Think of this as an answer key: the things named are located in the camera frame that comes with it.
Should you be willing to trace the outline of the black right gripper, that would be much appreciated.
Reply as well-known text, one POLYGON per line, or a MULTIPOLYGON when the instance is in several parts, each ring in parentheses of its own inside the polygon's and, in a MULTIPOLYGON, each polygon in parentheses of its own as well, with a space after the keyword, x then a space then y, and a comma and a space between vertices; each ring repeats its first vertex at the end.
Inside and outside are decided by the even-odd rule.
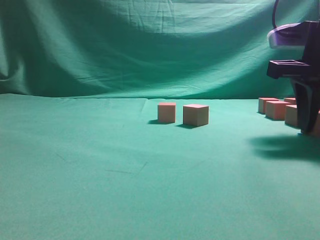
MULTIPOLYGON (((320 23, 304 21, 307 25, 307 39, 301 59, 271 60, 267 76, 273 79, 284 77, 318 77, 320 75, 320 23)), ((291 85, 297 105, 297 125, 304 134, 314 130, 320 110, 320 79, 292 78, 291 85)))

